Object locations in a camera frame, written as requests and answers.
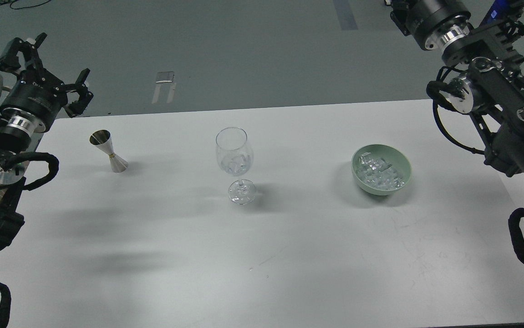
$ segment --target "white table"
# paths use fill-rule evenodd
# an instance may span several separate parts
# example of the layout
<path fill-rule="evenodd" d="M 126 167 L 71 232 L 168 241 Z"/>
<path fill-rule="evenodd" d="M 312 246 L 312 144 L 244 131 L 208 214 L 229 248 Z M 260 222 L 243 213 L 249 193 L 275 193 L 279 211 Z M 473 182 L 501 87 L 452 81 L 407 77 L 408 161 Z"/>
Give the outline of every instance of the white table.
<path fill-rule="evenodd" d="M 506 180 L 454 147 L 428 100 L 57 120 L 60 159 L 24 192 L 26 224 L 0 252 L 10 327 L 426 327 L 524 322 L 524 265 Z M 481 147 L 468 118 L 445 116 Z M 260 191 L 232 204 L 214 137 L 247 131 Z M 130 166 L 88 142 L 112 133 Z M 363 145 L 401 150 L 412 181 L 390 197 L 351 177 Z M 28 181 L 45 174 L 32 164 Z"/>

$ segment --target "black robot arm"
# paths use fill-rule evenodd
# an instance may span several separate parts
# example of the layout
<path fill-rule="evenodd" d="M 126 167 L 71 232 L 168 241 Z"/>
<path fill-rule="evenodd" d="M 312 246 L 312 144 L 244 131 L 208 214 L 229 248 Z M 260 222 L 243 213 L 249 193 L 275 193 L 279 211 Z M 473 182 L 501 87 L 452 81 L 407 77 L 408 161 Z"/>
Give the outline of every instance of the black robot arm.
<path fill-rule="evenodd" d="M 46 34 L 41 33 L 33 44 L 14 38 L 0 56 L 0 71 L 17 77 L 0 106 L 0 190 L 4 190 L 0 202 L 0 251 L 11 243 L 23 225 L 23 216 L 15 212 L 22 191 L 41 187 L 59 170 L 55 156 L 25 152 L 31 135 L 49 131 L 61 108 L 66 108 L 71 117 L 82 114 L 93 98 L 85 85 L 89 69 L 83 69 L 75 83 L 64 84 L 43 67 L 37 49 L 45 37 Z M 22 70 L 19 54 L 25 59 Z M 70 92 L 77 92 L 79 98 L 68 105 Z M 49 173 L 26 184 L 23 175 L 27 161 L 47 162 Z"/>
<path fill-rule="evenodd" d="M 392 0 L 391 6 L 391 19 L 404 35 L 413 35 L 423 50 L 441 50 L 448 72 L 459 72 L 449 82 L 445 82 L 448 73 L 439 73 L 427 87 L 442 133 L 454 144 L 483 154 L 486 165 L 509 177 L 524 173 L 524 75 L 520 70 L 524 57 L 512 45 L 524 35 L 524 25 L 518 21 L 524 0 L 496 0 L 476 28 L 468 23 L 470 12 L 459 0 Z M 484 151 L 451 138 L 439 120 L 438 106 L 469 116 Z M 496 132 L 488 128 L 486 115 L 500 124 Z M 512 222 L 516 222 L 515 213 Z M 511 229 L 515 252 L 524 259 L 519 233 L 520 229 Z"/>

